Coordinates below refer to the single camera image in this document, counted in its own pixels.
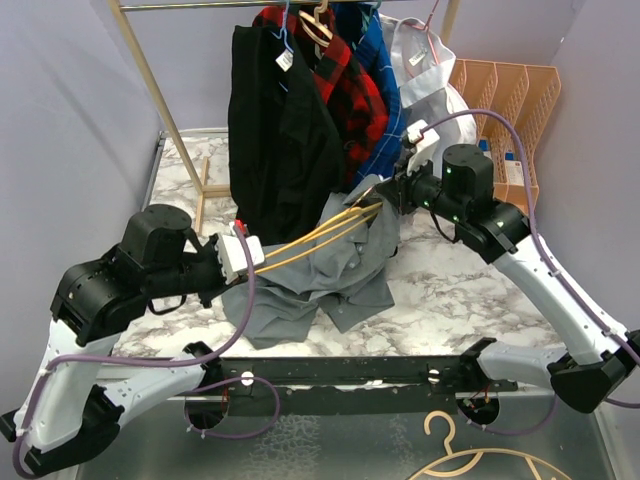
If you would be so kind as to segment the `white hanging shirt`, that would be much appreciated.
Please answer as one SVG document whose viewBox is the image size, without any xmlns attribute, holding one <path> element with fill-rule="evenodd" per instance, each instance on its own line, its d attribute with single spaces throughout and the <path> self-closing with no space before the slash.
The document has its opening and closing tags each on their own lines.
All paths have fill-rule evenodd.
<svg viewBox="0 0 640 480">
<path fill-rule="evenodd" d="M 467 103 L 450 84 L 456 55 L 442 43 L 440 37 L 431 31 L 440 65 L 434 65 L 431 57 L 427 56 L 411 69 L 414 74 L 411 77 L 405 70 L 404 61 L 418 51 L 420 41 L 426 39 L 419 31 L 404 23 L 407 18 L 399 20 L 382 15 L 380 19 L 407 124 L 425 120 L 431 125 L 450 114 L 467 110 Z"/>
</svg>

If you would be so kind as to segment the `beige hanger in foreground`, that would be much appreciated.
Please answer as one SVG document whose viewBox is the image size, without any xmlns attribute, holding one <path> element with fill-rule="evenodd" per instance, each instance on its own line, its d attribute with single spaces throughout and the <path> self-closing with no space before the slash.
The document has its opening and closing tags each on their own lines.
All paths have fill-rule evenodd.
<svg viewBox="0 0 640 480">
<path fill-rule="evenodd" d="M 428 413 L 423 421 L 424 433 L 427 436 L 430 436 L 432 434 L 431 423 L 435 419 L 444 420 L 448 426 L 448 431 L 442 441 L 444 455 L 420 467 L 415 473 L 410 476 L 410 479 L 422 479 L 423 477 L 427 476 L 432 476 L 436 479 L 457 479 L 463 475 L 470 473 L 487 455 L 499 455 L 518 458 L 524 461 L 534 479 L 543 479 L 540 468 L 543 468 L 545 471 L 551 474 L 550 479 L 571 479 L 568 474 L 566 474 L 555 465 L 547 462 L 546 460 L 518 450 L 498 447 L 482 447 L 454 451 L 452 448 L 452 442 L 456 437 L 457 428 L 455 421 L 450 414 L 445 413 L 442 410 L 435 410 Z M 467 459 L 467 461 L 463 465 L 448 471 L 438 470 L 438 467 L 461 458 Z"/>
</svg>

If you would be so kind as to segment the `red black plaid shirt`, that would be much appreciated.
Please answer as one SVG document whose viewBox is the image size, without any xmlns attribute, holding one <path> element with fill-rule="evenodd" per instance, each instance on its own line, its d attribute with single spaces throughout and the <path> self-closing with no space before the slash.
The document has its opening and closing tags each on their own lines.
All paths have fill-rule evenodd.
<svg viewBox="0 0 640 480">
<path fill-rule="evenodd" d="M 310 12 L 309 5 L 294 5 L 287 15 L 287 30 L 294 36 L 316 86 L 336 125 L 343 143 L 346 180 L 349 186 L 360 181 L 360 169 L 370 159 L 386 132 L 389 114 L 375 82 L 340 37 L 334 11 L 329 8 L 320 21 L 332 39 L 319 53 L 318 44 L 307 34 L 299 16 Z"/>
</svg>

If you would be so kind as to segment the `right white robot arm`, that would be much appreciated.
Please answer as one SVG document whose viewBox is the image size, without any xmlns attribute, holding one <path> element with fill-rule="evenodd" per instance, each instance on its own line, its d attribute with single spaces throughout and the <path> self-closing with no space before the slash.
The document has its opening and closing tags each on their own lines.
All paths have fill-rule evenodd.
<svg viewBox="0 0 640 480">
<path fill-rule="evenodd" d="M 607 316 L 576 282 L 552 263 L 526 215 L 493 193 L 493 163 L 474 145 L 444 152 L 442 175 L 432 163 L 405 166 L 378 184 L 377 194 L 402 215 L 418 208 L 454 225 L 454 238 L 509 278 L 563 342 L 560 348 L 524 348 L 485 339 L 466 351 L 461 383 L 481 391 L 493 381 L 552 390 L 567 406 L 591 413 L 638 364 L 639 334 Z"/>
</svg>

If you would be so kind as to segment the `grey button shirt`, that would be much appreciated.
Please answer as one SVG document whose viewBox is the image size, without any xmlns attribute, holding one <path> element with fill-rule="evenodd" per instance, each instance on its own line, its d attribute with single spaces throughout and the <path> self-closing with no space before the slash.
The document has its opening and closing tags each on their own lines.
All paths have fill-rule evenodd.
<svg viewBox="0 0 640 480">
<path fill-rule="evenodd" d="M 318 224 L 346 210 L 368 187 L 366 177 L 351 193 L 328 197 Z M 283 268 L 258 274 L 256 290 L 231 288 L 221 297 L 226 319 L 244 329 L 256 349 L 306 340 L 317 312 L 327 315 L 340 332 L 393 307 L 385 266 L 400 242 L 400 218 L 390 203 L 374 192 L 363 202 L 383 202 L 374 220 L 337 242 Z"/>
</svg>

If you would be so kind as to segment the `beige wooden hanger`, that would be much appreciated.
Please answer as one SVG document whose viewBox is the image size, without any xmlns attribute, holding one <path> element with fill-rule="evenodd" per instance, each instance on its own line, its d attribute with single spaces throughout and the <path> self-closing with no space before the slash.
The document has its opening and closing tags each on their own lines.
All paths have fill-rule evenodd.
<svg viewBox="0 0 640 480">
<path fill-rule="evenodd" d="M 320 4 L 314 8 L 313 14 L 309 14 L 302 9 L 298 12 L 303 30 L 319 47 L 323 48 L 327 48 L 333 39 L 333 33 L 320 19 L 320 16 L 327 11 L 328 6 L 329 1 L 322 0 Z"/>
</svg>

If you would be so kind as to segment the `blue plaid shirt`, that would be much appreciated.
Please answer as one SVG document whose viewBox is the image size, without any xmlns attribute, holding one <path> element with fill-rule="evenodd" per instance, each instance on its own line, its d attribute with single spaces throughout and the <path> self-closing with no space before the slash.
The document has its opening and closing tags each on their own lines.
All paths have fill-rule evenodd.
<svg viewBox="0 0 640 480">
<path fill-rule="evenodd" d="M 377 8 L 362 2 L 335 3 L 333 8 L 337 32 L 375 83 L 388 112 L 386 131 L 356 173 L 352 182 L 356 186 L 371 174 L 392 175 L 402 153 L 406 122 Z"/>
</svg>

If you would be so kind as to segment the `yellow wire hanger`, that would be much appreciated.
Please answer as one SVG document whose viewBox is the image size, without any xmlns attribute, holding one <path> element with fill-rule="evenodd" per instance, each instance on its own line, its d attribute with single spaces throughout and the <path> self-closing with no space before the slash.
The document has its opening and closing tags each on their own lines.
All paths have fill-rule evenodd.
<svg viewBox="0 0 640 480">
<path fill-rule="evenodd" d="M 363 206 L 363 202 L 373 195 L 374 189 L 375 185 L 368 187 L 346 210 L 330 217 L 305 236 L 267 253 L 266 265 L 259 267 L 256 273 L 265 274 L 297 262 L 374 220 L 383 202 L 374 200 L 370 205 Z"/>
</svg>

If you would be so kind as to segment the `orange plastic file organizer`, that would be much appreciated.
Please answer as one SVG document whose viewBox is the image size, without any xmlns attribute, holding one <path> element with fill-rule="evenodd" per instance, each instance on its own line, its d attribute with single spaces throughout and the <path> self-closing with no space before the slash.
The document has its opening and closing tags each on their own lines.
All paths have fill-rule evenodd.
<svg viewBox="0 0 640 480">
<path fill-rule="evenodd" d="M 528 164 L 519 159 L 508 130 L 497 120 L 477 115 L 478 146 L 494 163 L 494 196 L 528 213 L 525 184 L 506 180 L 504 154 L 513 151 L 529 172 L 532 200 L 539 196 L 534 154 L 561 92 L 558 71 L 553 66 L 524 65 L 484 60 L 458 59 L 450 83 L 470 108 L 492 110 L 516 130 Z"/>
</svg>

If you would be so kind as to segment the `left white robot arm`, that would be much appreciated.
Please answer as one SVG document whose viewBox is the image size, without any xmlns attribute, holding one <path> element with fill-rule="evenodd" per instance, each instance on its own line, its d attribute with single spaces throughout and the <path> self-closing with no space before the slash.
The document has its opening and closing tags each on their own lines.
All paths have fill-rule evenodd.
<svg viewBox="0 0 640 480">
<path fill-rule="evenodd" d="M 195 294 L 210 307 L 228 288 L 220 246 L 218 235 L 199 243 L 185 211 L 155 204 L 134 214 L 121 242 L 103 256 L 65 272 L 33 386 L 19 409 L 1 417 L 20 477 L 90 461 L 161 401 L 218 388 L 217 359 L 227 345 L 192 343 L 171 360 L 115 357 L 112 349 L 156 299 Z"/>
</svg>

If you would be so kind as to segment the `black hanging shirt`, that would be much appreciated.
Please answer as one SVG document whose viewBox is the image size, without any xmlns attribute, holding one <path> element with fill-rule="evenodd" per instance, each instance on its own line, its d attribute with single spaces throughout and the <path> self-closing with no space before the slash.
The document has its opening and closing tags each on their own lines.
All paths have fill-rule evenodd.
<svg viewBox="0 0 640 480">
<path fill-rule="evenodd" d="M 294 39 L 238 26 L 228 108 L 237 217 L 265 245 L 309 233 L 346 178 L 341 138 Z"/>
</svg>

